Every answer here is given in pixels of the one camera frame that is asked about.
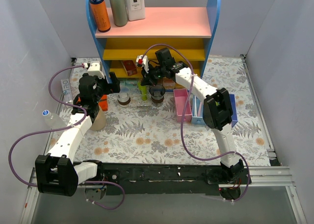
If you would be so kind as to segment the green toothpaste tube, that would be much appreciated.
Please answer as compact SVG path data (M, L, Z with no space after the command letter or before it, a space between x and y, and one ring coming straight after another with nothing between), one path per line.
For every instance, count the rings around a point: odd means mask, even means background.
M140 91L140 94L141 94L141 100L142 101L147 101L147 87L145 85L141 85L141 82L138 82L137 83L138 85L138 89Z

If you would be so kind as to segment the clear cup brown base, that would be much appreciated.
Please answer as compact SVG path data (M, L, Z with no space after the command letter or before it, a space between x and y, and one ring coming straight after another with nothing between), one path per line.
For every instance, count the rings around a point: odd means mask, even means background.
M116 98L121 107L128 107L131 103L130 89L125 86L120 87L120 92L116 93Z

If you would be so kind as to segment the dark blue cup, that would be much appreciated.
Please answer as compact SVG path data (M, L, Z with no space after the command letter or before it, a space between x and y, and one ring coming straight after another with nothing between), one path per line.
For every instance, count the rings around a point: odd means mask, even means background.
M151 86L149 89L151 95L152 103L155 107L160 107L164 100L164 95L166 93L165 88L162 85Z

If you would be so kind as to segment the clear textured glass tray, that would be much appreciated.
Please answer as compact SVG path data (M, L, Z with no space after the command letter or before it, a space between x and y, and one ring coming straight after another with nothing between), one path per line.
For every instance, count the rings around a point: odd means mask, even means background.
M127 112L131 115L144 117L158 115L159 113L163 114L164 112L176 113L172 92L166 92L161 103L153 103L150 94L147 95L147 100L143 101L141 95L135 92L131 93L131 102L126 107L118 103L115 95L109 95L107 102L109 112L119 112L120 114Z

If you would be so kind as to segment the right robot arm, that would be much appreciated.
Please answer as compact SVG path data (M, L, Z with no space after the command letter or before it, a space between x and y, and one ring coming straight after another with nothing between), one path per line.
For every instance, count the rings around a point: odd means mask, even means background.
M244 159L236 151L232 134L233 109L229 92L225 88L217 89L206 83L194 73L191 62L184 57L175 61L170 45L163 44L156 51L157 65L153 67L146 54L136 58L136 65L142 68L142 86L155 86L161 78L168 78L188 89L203 103L203 120L213 131L219 150L222 178L227 183L236 182L244 169Z

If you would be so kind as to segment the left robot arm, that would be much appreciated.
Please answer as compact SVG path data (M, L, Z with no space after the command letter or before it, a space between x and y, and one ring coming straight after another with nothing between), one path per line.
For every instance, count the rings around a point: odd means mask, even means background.
M79 93L73 101L73 110L68 125L57 143L46 155L35 160L38 190L41 193L72 196L79 184L89 180L101 184L104 172L101 162L86 160L74 165L76 150L86 132L100 114L99 101L104 95L120 92L120 82L110 72L111 82L97 75L84 73L79 80Z

